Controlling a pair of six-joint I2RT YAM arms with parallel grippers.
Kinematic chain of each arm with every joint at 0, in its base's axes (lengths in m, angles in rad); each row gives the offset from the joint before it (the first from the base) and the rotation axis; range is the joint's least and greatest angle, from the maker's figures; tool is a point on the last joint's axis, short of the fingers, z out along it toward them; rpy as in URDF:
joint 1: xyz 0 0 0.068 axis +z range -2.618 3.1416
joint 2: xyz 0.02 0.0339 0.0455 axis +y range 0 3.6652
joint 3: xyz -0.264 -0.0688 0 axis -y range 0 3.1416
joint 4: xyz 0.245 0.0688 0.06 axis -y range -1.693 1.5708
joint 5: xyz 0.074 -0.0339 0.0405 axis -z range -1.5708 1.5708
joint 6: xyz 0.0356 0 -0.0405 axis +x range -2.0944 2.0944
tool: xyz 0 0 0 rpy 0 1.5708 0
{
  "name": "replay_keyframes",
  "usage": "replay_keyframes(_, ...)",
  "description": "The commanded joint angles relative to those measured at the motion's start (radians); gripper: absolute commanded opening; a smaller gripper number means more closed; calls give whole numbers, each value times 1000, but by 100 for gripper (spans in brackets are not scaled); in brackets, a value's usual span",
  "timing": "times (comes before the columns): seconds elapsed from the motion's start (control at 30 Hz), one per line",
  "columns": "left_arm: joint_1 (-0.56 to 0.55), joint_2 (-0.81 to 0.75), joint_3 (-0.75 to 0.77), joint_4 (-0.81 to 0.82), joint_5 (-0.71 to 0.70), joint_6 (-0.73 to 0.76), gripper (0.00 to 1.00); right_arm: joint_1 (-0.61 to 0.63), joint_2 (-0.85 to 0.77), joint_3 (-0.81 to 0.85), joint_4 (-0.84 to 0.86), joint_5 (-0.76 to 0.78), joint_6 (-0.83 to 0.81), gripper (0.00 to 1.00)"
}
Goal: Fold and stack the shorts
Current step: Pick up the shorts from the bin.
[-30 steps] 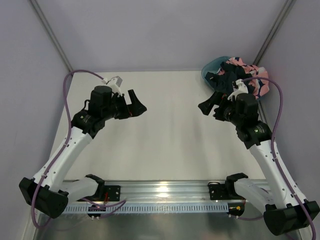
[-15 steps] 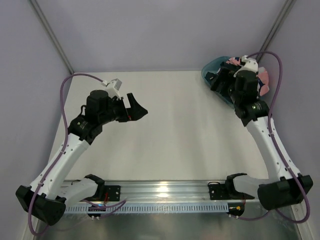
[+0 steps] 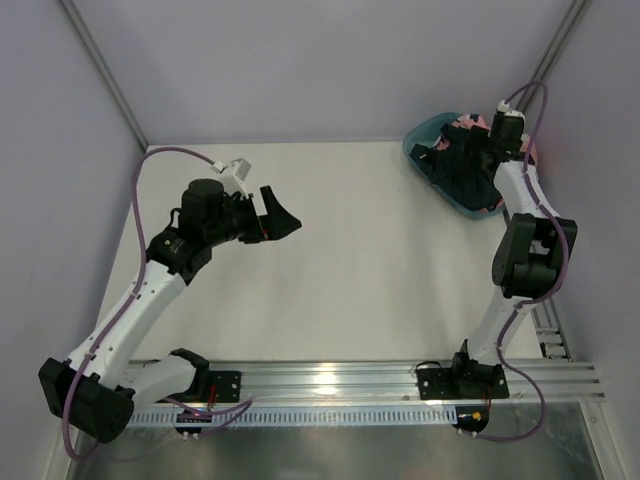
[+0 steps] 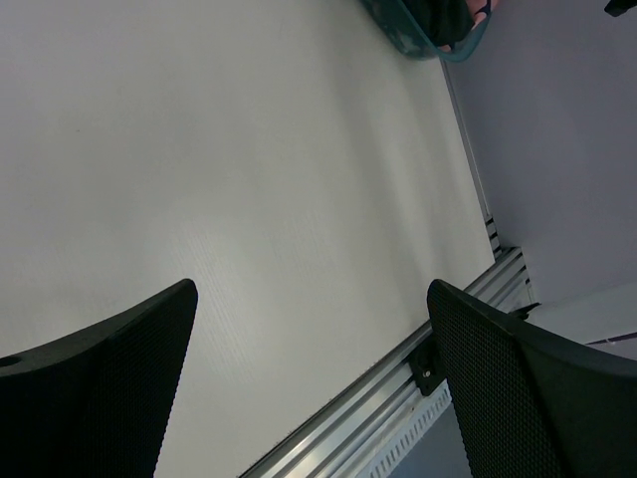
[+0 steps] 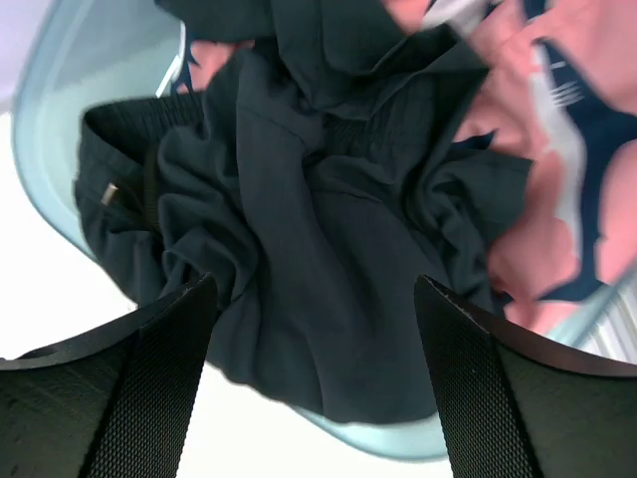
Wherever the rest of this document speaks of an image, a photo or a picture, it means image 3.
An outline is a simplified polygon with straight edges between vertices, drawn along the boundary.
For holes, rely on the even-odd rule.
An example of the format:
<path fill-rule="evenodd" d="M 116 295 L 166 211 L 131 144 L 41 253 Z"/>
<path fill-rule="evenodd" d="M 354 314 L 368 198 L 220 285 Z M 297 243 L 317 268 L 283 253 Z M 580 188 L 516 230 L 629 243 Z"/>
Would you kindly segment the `pink patterned shorts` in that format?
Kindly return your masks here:
<path fill-rule="evenodd" d="M 464 115 L 454 115 L 454 120 L 447 121 L 441 127 L 441 132 L 437 141 L 434 143 L 435 150 L 446 150 L 448 149 L 454 140 L 450 140 L 451 137 L 450 130 L 453 131 L 453 137 L 462 137 L 463 131 L 470 130 L 472 127 L 479 127 L 484 130 L 490 130 L 490 125 L 488 125 L 482 115 L 480 114 L 464 114 Z M 527 133 L 523 133 L 521 136 L 522 146 L 520 148 L 520 152 L 522 154 L 526 154 L 526 151 L 529 147 L 530 136 Z M 537 165 L 537 150 L 535 144 L 531 148 L 529 163 L 531 165 Z"/>

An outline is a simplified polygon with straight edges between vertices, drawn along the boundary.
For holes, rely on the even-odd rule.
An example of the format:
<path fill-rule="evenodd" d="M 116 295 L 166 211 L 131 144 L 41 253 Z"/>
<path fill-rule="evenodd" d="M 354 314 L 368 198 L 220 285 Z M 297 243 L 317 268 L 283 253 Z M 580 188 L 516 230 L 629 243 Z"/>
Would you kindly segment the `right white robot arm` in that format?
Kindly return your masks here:
<path fill-rule="evenodd" d="M 578 233 L 576 222 L 562 218 L 543 193 L 524 126 L 523 113 L 501 104 L 479 152 L 510 220 L 492 263 L 489 306 L 452 359 L 448 379 L 457 398 L 508 396 L 506 350 L 534 306 L 561 287 Z"/>

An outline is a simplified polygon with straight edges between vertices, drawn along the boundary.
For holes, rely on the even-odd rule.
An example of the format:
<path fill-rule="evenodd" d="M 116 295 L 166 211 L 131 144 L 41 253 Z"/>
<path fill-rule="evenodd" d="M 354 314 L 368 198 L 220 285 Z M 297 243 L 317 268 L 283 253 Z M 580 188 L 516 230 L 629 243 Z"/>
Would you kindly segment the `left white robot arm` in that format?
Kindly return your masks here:
<path fill-rule="evenodd" d="M 228 193 L 213 179 L 192 181 L 171 222 L 146 246 L 141 270 L 118 305 L 63 361 L 47 359 L 38 372 L 50 411 L 101 444 L 115 440 L 133 414 L 171 396 L 193 401 L 209 384 L 209 362 L 184 348 L 126 378 L 133 354 L 167 307 L 212 259 L 215 247 L 237 240 L 281 240 L 302 223 L 260 189 L 266 212 L 251 196 Z"/>

